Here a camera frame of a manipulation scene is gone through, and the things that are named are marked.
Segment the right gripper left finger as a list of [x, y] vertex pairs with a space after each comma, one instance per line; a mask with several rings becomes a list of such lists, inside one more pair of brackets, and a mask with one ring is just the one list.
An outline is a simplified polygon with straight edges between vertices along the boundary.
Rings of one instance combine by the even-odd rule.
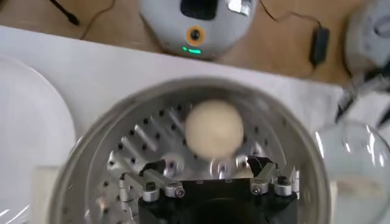
[[138, 172], [131, 170], [122, 172], [119, 179], [125, 180], [127, 177], [130, 185], [140, 192], [141, 198], [147, 203], [158, 201], [161, 192], [165, 197], [183, 198], [185, 190], [182, 182], [164, 176], [165, 166], [166, 162], [163, 159], [146, 163]]

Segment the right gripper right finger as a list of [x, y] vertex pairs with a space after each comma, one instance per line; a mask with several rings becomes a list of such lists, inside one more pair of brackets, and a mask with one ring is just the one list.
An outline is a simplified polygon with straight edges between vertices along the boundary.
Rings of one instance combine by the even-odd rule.
[[267, 157], [248, 156], [247, 163], [253, 173], [250, 191], [253, 195], [267, 194], [270, 190], [281, 197], [300, 196], [299, 171], [294, 165], [285, 167]]

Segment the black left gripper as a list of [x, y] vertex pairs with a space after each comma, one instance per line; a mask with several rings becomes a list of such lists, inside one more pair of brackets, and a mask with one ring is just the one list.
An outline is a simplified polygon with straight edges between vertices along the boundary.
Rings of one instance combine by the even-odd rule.
[[[389, 68], [375, 68], [354, 76], [347, 86], [347, 91], [343, 93], [338, 101], [335, 122], [338, 122], [346, 114], [359, 96], [373, 91], [385, 91], [387, 89], [389, 89]], [[390, 107], [388, 105], [377, 122], [376, 127], [384, 127], [389, 123], [389, 117]]]

